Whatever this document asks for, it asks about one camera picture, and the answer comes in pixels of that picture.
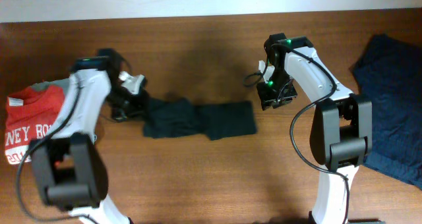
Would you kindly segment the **black t-shirt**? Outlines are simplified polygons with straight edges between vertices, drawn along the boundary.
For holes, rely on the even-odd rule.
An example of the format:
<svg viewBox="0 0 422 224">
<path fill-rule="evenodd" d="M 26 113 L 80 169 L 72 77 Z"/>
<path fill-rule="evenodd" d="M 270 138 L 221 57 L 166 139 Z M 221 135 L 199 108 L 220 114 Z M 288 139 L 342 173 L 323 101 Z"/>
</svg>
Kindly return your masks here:
<svg viewBox="0 0 422 224">
<path fill-rule="evenodd" d="M 149 138 L 180 138 L 203 134 L 210 140 L 257 133 L 249 101 L 193 105 L 185 98 L 162 101 L 152 98 L 143 135 Z"/>
</svg>

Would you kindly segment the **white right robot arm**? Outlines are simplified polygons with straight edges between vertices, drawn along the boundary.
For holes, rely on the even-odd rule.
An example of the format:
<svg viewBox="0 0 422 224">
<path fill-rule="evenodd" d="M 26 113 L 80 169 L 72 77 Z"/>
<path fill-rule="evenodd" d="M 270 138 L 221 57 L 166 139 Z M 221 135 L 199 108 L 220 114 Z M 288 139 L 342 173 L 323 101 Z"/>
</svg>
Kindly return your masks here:
<svg viewBox="0 0 422 224">
<path fill-rule="evenodd" d="M 289 137 L 299 158 L 319 172 L 315 204 L 309 223 L 348 223 L 351 184 L 372 150 L 372 103 L 345 87 L 320 60 L 311 41 L 272 34 L 264 43 L 266 59 L 260 61 L 256 88 L 263 110 L 286 105 L 297 97 L 294 84 L 310 103 L 292 119 Z M 299 117 L 314 110 L 309 138 L 314 158 L 299 151 L 294 128 Z"/>
</svg>

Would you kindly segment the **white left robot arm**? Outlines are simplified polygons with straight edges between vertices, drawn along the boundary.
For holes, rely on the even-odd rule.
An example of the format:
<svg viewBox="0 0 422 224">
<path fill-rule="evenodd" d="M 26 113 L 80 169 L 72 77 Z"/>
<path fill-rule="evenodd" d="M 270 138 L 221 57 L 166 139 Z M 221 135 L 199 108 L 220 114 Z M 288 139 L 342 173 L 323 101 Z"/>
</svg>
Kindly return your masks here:
<svg viewBox="0 0 422 224">
<path fill-rule="evenodd" d="M 121 123 L 148 118 L 144 75 L 122 70 L 125 59 L 112 48 L 77 59 L 70 69 L 69 89 L 52 127 L 30 142 L 28 155 L 36 186 L 47 206 L 83 223 L 131 223 L 108 194 L 106 167 L 94 145 L 102 105 Z"/>
</svg>

